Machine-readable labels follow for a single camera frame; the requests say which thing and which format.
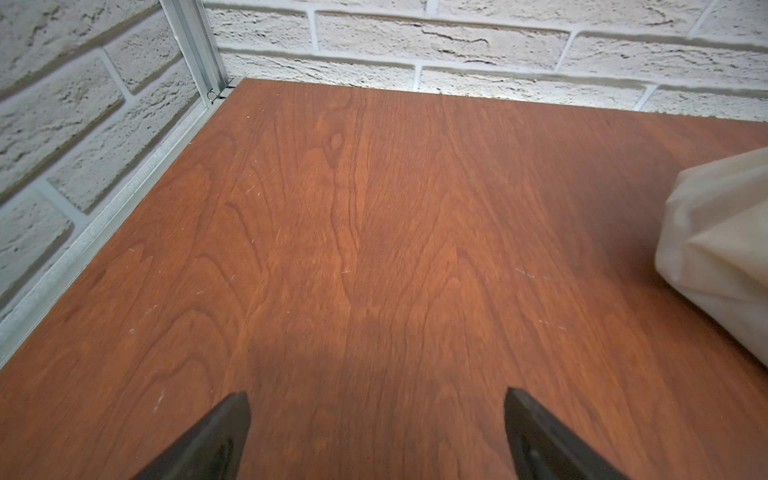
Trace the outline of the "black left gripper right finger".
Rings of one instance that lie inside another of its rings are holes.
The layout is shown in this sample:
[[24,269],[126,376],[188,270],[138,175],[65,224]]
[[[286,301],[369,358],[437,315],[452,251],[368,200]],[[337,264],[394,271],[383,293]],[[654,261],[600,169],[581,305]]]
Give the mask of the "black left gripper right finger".
[[507,389],[504,423],[519,479],[626,477],[522,388]]

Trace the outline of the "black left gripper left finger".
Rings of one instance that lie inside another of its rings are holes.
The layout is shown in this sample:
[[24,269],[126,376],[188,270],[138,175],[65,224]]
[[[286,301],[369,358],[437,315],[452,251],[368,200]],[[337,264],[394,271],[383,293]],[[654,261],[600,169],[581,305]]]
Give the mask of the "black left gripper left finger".
[[230,393],[133,479],[236,479],[250,424],[247,393]]

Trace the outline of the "cream cloth soil bag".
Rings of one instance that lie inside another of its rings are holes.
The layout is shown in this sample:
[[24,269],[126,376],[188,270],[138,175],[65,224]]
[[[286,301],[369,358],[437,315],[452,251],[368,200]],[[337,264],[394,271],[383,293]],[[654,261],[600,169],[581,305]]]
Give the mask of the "cream cloth soil bag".
[[767,361],[767,151],[682,171],[665,204],[657,272]]

